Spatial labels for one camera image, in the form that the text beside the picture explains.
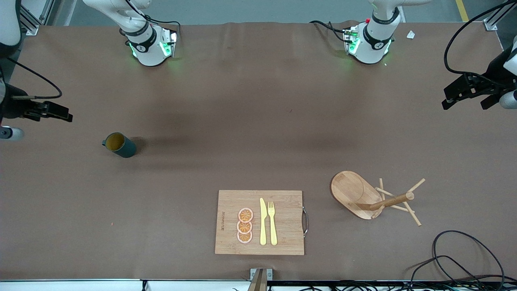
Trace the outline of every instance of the fork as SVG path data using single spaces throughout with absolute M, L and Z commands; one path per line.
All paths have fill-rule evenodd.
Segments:
M 270 218 L 270 226 L 271 226 L 271 244 L 277 245 L 277 228 L 275 227 L 275 204 L 273 201 L 268 201 L 267 203 L 267 214 L 269 214 Z

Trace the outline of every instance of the yellow knife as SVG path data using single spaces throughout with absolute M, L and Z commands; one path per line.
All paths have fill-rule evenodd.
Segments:
M 266 217 L 267 217 L 267 208 L 264 200 L 260 198 L 260 244 L 266 245 Z

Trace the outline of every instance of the cutting board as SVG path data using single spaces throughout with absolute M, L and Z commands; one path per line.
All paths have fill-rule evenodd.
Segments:
M 275 203 L 278 244 L 271 244 L 269 216 L 266 218 L 266 245 L 260 244 L 260 198 Z M 237 240 L 237 214 L 242 208 L 253 211 L 253 238 L 249 243 Z M 217 206 L 216 254 L 303 255 L 302 192 L 219 190 Z

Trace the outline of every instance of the wooden peg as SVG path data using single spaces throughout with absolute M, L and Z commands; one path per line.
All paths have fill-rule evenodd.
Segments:
M 379 178 L 379 188 L 384 190 L 383 178 Z M 383 200 L 386 200 L 386 196 L 384 196 L 384 193 L 382 193 L 382 192 L 381 192 L 381 197 Z
M 413 192 L 418 186 L 422 185 L 422 183 L 425 182 L 425 179 L 422 178 L 418 183 L 415 184 L 415 186 L 411 187 L 411 189 L 408 190 L 408 192 Z
M 390 195 L 392 196 L 393 194 L 387 192 L 387 191 L 384 191 L 382 190 L 381 188 L 375 188 L 377 191 L 379 192 L 384 192 L 384 194 L 386 195 Z M 413 219 L 415 220 L 415 222 L 417 223 L 418 226 L 422 226 L 422 224 L 420 223 L 420 221 L 418 220 L 417 216 L 415 215 L 415 212 L 413 211 L 413 209 L 411 209 L 411 207 L 409 206 L 409 204 L 407 202 L 402 202 L 404 204 L 404 206 L 406 207 L 407 211 L 411 214 L 411 217 L 413 217 Z
M 406 201 L 409 201 L 409 200 L 413 200 L 415 199 L 415 195 L 413 194 L 413 192 L 406 192 L 404 194 L 401 194 L 395 198 L 392 198 L 392 199 L 388 199 L 388 200 L 384 200 L 384 201 L 381 201 L 381 202 L 377 202 L 377 203 L 374 203 L 374 204 L 370 204 L 368 209 L 369 210 L 377 210 L 381 207 L 388 207 L 388 206 L 392 206 L 392 205 L 395 205 L 395 204 L 399 204 L 399 203 L 403 203 L 403 202 L 406 202 Z
M 376 190 L 377 190 L 377 191 L 379 191 L 379 192 L 381 192 L 382 194 L 386 194 L 386 195 L 388 195 L 388 196 L 390 196 L 390 197 L 395 197 L 395 195 L 393 195 L 393 194 L 391 194 L 390 192 L 385 191 L 385 190 L 383 190 L 383 189 L 377 189 L 377 188 L 376 188 Z M 400 206 L 397 206 L 397 205 L 392 205 L 392 206 L 390 206 L 390 207 L 395 208 L 395 209 L 398 209 L 398 210 L 402 210 L 402 211 L 405 211 L 405 212 L 409 212 L 409 210 L 408 210 L 407 208 L 400 207 Z

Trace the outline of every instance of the dark green mug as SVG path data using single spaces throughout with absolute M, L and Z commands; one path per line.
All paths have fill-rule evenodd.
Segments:
M 121 156 L 132 157 L 136 153 L 136 145 L 121 133 L 112 133 L 102 141 L 109 151 Z

